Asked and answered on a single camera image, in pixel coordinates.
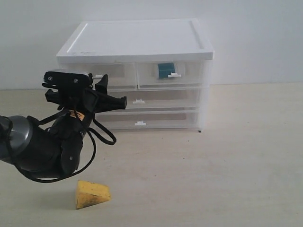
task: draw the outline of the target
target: plastic drawer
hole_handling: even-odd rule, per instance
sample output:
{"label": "plastic drawer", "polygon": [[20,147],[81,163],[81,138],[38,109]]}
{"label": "plastic drawer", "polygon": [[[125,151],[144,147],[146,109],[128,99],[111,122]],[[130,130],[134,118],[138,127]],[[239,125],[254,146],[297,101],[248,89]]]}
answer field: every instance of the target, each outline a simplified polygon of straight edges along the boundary
{"label": "plastic drawer", "polygon": [[198,128],[198,113],[140,113],[98,115],[96,119],[108,129]]}
{"label": "plastic drawer", "polygon": [[108,74],[109,90],[137,88],[136,70],[132,63],[125,64],[99,64],[99,63],[73,63],[61,64],[61,68],[78,70],[95,75]]}
{"label": "plastic drawer", "polygon": [[160,77],[158,64],[163,62],[140,62],[136,64],[138,84],[140,89],[174,89],[176,87],[208,87],[210,61],[174,62],[175,70],[167,77]]}
{"label": "plastic drawer", "polygon": [[208,89],[109,92],[113,97],[127,97],[127,109],[199,107]]}

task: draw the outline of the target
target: yellow sponge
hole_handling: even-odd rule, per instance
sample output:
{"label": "yellow sponge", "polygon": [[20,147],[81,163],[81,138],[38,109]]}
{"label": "yellow sponge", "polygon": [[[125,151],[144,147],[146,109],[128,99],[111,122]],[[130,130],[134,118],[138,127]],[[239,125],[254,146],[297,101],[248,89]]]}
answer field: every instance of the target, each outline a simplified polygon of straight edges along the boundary
{"label": "yellow sponge", "polygon": [[76,209],[93,206],[110,200],[109,187],[98,183],[78,181]]}

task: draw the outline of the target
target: beige table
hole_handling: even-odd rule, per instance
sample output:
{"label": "beige table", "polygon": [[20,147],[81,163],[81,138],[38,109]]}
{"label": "beige table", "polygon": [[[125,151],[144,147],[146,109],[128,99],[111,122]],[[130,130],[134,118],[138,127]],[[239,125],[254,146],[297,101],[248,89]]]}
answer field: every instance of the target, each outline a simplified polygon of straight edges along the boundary
{"label": "beige table", "polygon": [[[0,92],[2,115],[55,110],[44,91]],[[203,133],[117,132],[59,183],[1,162],[0,226],[303,226],[303,84],[213,86],[208,112]],[[86,138],[82,164],[91,149]],[[109,185],[112,200],[74,210],[78,179]]]}

